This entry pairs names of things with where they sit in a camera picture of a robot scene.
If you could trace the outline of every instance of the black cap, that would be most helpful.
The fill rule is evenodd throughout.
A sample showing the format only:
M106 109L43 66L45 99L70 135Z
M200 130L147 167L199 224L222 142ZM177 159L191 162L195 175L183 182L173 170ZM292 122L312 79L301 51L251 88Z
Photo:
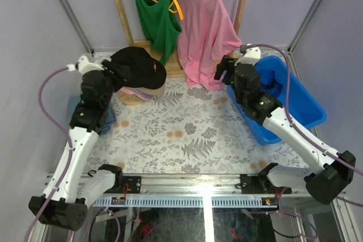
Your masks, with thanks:
M156 90L166 80L165 67L144 49L136 46L122 48L111 56L111 63L130 68L130 78L125 87Z

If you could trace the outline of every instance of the wooden rack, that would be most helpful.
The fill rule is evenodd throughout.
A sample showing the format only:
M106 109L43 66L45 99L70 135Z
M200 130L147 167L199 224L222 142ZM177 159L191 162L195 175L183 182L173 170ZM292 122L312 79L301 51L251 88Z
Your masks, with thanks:
M162 53L152 50L150 48L149 41L134 41L133 40L129 22L127 20L127 16L125 13L123 1L115 0L115 4L117 7L117 11L119 13L121 24L123 25L123 28L124 28L126 39L127 39L129 46L139 46L139 47L145 48L153 58L155 58L156 60L159 60ZM246 4L246 0L238 0L237 12L236 12L236 16L234 19L234 25L233 25L234 30L237 35L239 32L239 27L240 27L240 23L242 20L242 15L243 15L243 10L244 10L245 4ZM170 56L169 60L166 62L165 68L166 68L168 77L184 77L185 76L184 70L179 62L177 50L174 51L173 54Z

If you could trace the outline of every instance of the blue plastic bin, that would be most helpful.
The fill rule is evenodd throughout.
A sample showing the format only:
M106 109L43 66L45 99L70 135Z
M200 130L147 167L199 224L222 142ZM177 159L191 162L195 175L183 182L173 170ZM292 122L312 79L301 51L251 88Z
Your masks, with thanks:
M264 91L275 95L275 97L285 106L287 83L286 64L276 56L269 56L262 58L256 64L256 69L261 75L261 84ZM277 82L275 83L275 86L270 90L266 89L265 86L271 84L274 80ZM245 115L244 111L235 100L231 86L228 86L227 91L259 144L267 145L281 141L277 135L260 126L256 121L249 119ZM315 101L293 73L291 73L289 100L290 113L305 128L312 128L326 120L327 116L323 108Z

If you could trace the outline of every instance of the robotic arm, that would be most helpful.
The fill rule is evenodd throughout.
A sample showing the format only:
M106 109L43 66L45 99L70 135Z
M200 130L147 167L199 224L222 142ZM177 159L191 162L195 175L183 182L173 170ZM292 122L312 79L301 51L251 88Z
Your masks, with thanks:
M263 174L273 186L301 188L301 190L306 188L317 201L322 204L331 203L352 181L353 170L318 151L291 126L281 102L262 90L260 75L254 65L238 63L237 59L224 56L217 65L214 79L220 79L224 71L226 74L222 82L232 86L236 101L247 117L278 135L309 166L309 168L282 167L272 163L260 174ZM356 158L349 151L339 153L311 134L296 119L291 118L304 135L354 167Z
M41 197L31 198L29 208L34 215L44 209L39 218L41 223L77 231L85 221L88 208L100 195L108 189L123 188L122 169L108 164L102 165L83 187L78 188L78 184L88 155L108 118L111 96L130 76L129 67L107 60L102 65L90 63L86 56L81 56L76 65L68 65L68 70L82 74L81 102L70 121L71 161L68 162L67 143L50 183ZM65 176L56 186L65 169ZM42 207L49 197L49 203Z

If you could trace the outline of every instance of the shirt sleeve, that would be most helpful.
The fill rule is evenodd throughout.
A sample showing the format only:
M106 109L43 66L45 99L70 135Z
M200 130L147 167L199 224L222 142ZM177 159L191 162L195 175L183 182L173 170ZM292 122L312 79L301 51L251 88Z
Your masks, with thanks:
M242 42L236 35L231 19L227 12L223 12L221 20L218 22L214 42L212 45L212 59L218 60L236 48L241 46Z

